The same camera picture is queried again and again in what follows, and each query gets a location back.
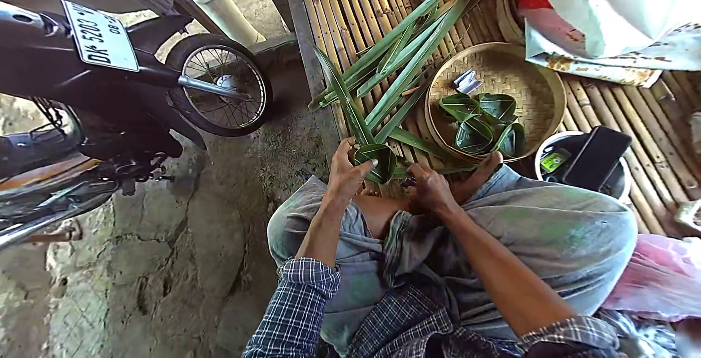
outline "smartphone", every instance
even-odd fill
[[[598,192],[632,141],[630,136],[610,128],[601,125],[594,128],[582,151],[565,171],[562,181]]]

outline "wheel hub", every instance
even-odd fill
[[[238,87],[238,85],[236,83],[236,78],[233,75],[222,75],[222,76],[217,77],[215,79],[215,85],[220,86],[220,87],[224,87],[227,89],[235,89]],[[219,99],[221,99],[222,102],[226,102],[226,103],[234,104],[234,105],[238,105],[239,103],[241,103],[241,100],[227,98],[225,96],[220,96]]]

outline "hand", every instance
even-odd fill
[[[334,197],[344,204],[355,195],[363,179],[377,166],[377,159],[371,159],[358,166],[353,166],[348,159],[348,151],[355,145],[355,138],[341,140],[331,160],[331,172],[327,196]]]
[[[408,188],[411,202],[441,217],[452,211],[462,212],[445,177],[419,164],[411,165],[407,172],[416,179],[416,185]]]

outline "motorcycle wheel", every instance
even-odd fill
[[[165,65],[249,96],[239,101],[199,89],[172,89],[173,106],[198,128],[219,136],[243,136],[264,123],[273,88],[253,53],[240,43],[214,34],[188,36],[168,53]]]

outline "round bamboo tray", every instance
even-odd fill
[[[472,156],[452,145],[457,124],[438,107],[438,101],[457,90],[453,80],[461,73],[474,69],[482,85],[472,95],[484,92],[507,94],[516,100],[517,122],[524,126],[526,152],[505,162],[517,161],[533,154],[540,144],[553,135],[562,122],[566,108],[565,88],[553,70],[524,60],[526,49],[509,43],[483,43],[462,50],[436,72],[426,96],[426,124],[438,146],[454,156],[478,162],[484,156]]]

